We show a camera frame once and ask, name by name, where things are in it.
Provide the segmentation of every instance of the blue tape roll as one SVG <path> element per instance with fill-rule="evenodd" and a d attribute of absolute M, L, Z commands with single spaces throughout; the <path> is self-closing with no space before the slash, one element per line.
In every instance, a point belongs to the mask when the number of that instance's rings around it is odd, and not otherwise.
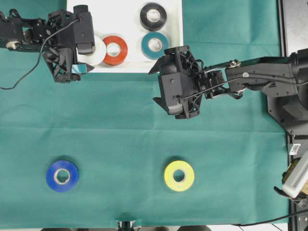
<path fill-rule="evenodd" d="M 162 43 L 162 48 L 159 51 L 152 51 L 149 48 L 150 40 L 155 39 L 155 38 L 160 40 Z M 158 32 L 150 32 L 143 37 L 141 48 L 142 48 L 143 54 L 147 58 L 152 59 L 152 60 L 157 60 L 160 57 L 165 55 L 164 50 L 169 48 L 169 42 L 168 42 L 168 39 L 163 34 L 158 33 Z"/>
<path fill-rule="evenodd" d="M 60 169 L 64 169 L 69 173 L 68 181 L 65 183 L 61 183 L 57 180 L 57 172 L 59 172 Z M 48 186 L 52 190 L 60 193 L 74 188 L 78 180 L 79 174 L 76 166 L 65 160 L 54 162 L 46 172 L 46 182 Z"/>

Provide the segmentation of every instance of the white tray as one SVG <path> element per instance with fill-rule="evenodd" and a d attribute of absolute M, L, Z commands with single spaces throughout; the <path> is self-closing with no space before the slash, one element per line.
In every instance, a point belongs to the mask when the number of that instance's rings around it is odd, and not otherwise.
<path fill-rule="evenodd" d="M 183 46 L 182 0 L 67 0 L 67 10 L 75 5 L 88 5 L 93 18 L 94 34 L 101 39 L 108 35 L 122 37 L 128 45 L 124 63 L 108 66 L 101 63 L 92 72 L 99 73 L 148 73 L 155 61 L 141 51 L 142 38 L 149 33 L 140 24 L 140 11 L 144 5 L 155 2 L 165 8 L 167 21 L 158 32 L 169 40 L 170 47 Z"/>

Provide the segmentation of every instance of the green tablecloth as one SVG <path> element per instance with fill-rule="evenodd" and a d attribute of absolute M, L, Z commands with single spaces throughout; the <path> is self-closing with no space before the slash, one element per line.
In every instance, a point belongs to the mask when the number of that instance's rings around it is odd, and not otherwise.
<path fill-rule="evenodd" d="M 1 0 L 8 13 L 46 18 L 60 0 Z M 205 64 L 280 54 L 276 0 L 183 0 L 185 44 Z M 37 54 L 0 50 L 2 86 Z M 248 223 L 287 213 L 278 196 L 287 166 L 283 130 L 260 92 L 204 101 L 201 115 L 175 120 L 154 103 L 156 76 L 88 74 L 55 84 L 44 62 L 0 92 L 0 228 Z M 70 160 L 78 185 L 49 189 L 48 166 Z M 195 170 L 186 192 L 169 190 L 163 169 L 183 159 Z"/>

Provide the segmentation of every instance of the cable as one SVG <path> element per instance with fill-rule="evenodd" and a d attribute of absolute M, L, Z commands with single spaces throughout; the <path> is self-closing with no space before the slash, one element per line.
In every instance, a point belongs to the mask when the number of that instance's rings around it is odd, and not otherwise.
<path fill-rule="evenodd" d="M 302 214 L 302 213 L 306 213 L 308 212 L 308 209 L 305 209 L 305 210 L 302 210 L 302 211 L 298 211 L 296 213 L 291 213 L 289 215 L 285 215 L 283 217 L 279 217 L 279 218 L 275 218 L 275 219 L 272 219 L 272 220 L 265 220 L 265 221 L 260 221 L 260 222 L 256 222 L 256 223 L 251 223 L 251 224 L 237 224 L 235 226 L 242 226 L 242 227 L 245 227 L 245 226 L 253 226 L 253 225 L 261 225 L 261 224 L 267 224 L 267 223 L 273 223 L 275 221 L 278 221 L 278 220 L 281 220 L 281 219 L 285 219 L 285 218 L 291 218 L 291 217 L 294 217 L 296 215 L 299 215 L 299 214 Z"/>
<path fill-rule="evenodd" d="M 276 229 L 283 231 L 282 229 L 280 229 L 279 227 L 277 227 L 276 225 L 272 224 L 272 226 L 276 227 Z"/>
<path fill-rule="evenodd" d="M 14 88 L 19 84 L 19 82 L 20 82 L 21 80 L 23 80 L 23 79 L 24 79 L 26 76 L 28 76 L 32 71 L 34 71 L 35 68 L 37 68 L 37 66 L 38 66 L 38 64 L 39 64 L 39 62 L 40 62 L 40 58 L 41 58 L 41 56 L 42 56 L 43 49 L 44 49 L 44 46 L 45 46 L 46 42 L 47 42 L 48 40 L 50 40 L 50 39 L 51 39 L 53 36 L 55 36 L 56 34 L 59 34 L 61 31 L 64 31 L 65 29 L 68 29 L 72 24 L 74 24 L 74 23 L 76 23 L 76 22 L 78 22 L 78 21 L 79 21 L 79 19 L 76 19 L 76 20 L 70 22 L 70 23 L 69 23 L 68 25 L 66 25 L 65 27 L 63 27 L 63 28 L 61 28 L 60 30 L 56 31 L 56 32 L 53 33 L 52 35 L 48 36 L 48 37 L 44 40 L 44 42 L 43 42 L 43 44 L 42 44 L 42 46 L 41 46 L 41 48 L 40 48 L 39 55 L 38 55 L 38 61 L 37 61 L 37 63 L 34 65 L 34 67 L 32 67 L 27 73 L 25 73 L 23 76 L 21 76 L 20 79 L 17 80 L 17 82 L 16 82 L 12 87 L 10 87 L 10 88 L 0 87 L 0 89 L 2 89 L 2 90 L 12 90 L 12 89 L 14 89 Z"/>
<path fill-rule="evenodd" d="M 207 92 L 209 90 L 213 90 L 214 88 L 220 87 L 220 86 L 222 86 L 226 83 L 237 81 L 237 80 L 240 80 L 240 79 L 243 79 L 243 78 L 248 79 L 246 77 L 237 77 L 237 78 L 234 78 L 234 79 L 230 79 L 230 80 L 224 81 L 223 83 L 217 84 L 217 85 L 215 85 L 211 88 L 203 90 L 201 92 L 198 92 L 198 93 L 195 93 L 195 94 L 192 94 L 192 95 L 188 95 L 188 96 L 185 96 L 185 97 L 179 97 L 179 99 L 183 99 L 183 100 L 189 99 L 189 98 L 197 96 L 199 94 L 203 94 L 204 92 Z M 269 78 L 260 78 L 260 77 L 249 77 L 249 79 L 266 80 L 266 81 L 270 81 L 270 82 L 283 83 L 283 84 L 292 85 L 292 86 L 302 86 L 302 85 L 308 84 L 308 81 L 303 82 L 303 83 L 290 83 L 290 82 L 286 82 L 286 81 L 282 81 L 282 80 L 273 80 L 273 79 L 269 79 Z"/>

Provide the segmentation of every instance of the tape roll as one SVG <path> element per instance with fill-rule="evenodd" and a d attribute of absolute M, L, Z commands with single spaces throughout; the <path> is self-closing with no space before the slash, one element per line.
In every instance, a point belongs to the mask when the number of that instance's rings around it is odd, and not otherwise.
<path fill-rule="evenodd" d="M 180 181 L 176 181 L 174 178 L 174 173 L 177 170 L 181 170 L 184 173 L 184 177 Z M 194 181 L 194 171 L 193 168 L 185 161 L 177 160 L 171 162 L 164 172 L 164 179 L 166 185 L 173 191 L 182 192 L 188 190 Z"/>
<path fill-rule="evenodd" d="M 152 60 L 157 60 L 164 56 L 164 50 L 168 48 L 168 39 L 159 32 L 150 32 L 146 34 L 141 42 L 143 54 Z"/>
<path fill-rule="evenodd" d="M 91 66 L 96 66 L 104 60 L 106 56 L 105 43 L 96 35 L 94 35 L 94 41 L 95 46 L 93 47 L 92 54 L 77 54 L 77 58 L 80 63 L 86 63 Z"/>
<path fill-rule="evenodd" d="M 116 66 L 124 62 L 127 53 L 128 47 L 126 42 L 119 36 L 108 36 L 103 39 L 107 47 L 107 53 L 104 59 L 104 62 L 111 66 Z"/>
<path fill-rule="evenodd" d="M 149 31 L 160 30 L 167 21 L 165 9 L 157 3 L 145 5 L 140 12 L 141 25 Z"/>
<path fill-rule="evenodd" d="M 68 177 L 61 181 L 59 180 L 59 173 L 64 171 Z M 71 162 L 60 160 L 53 163 L 46 172 L 46 182 L 48 186 L 60 193 L 71 190 L 75 187 L 79 180 L 78 170 Z"/>

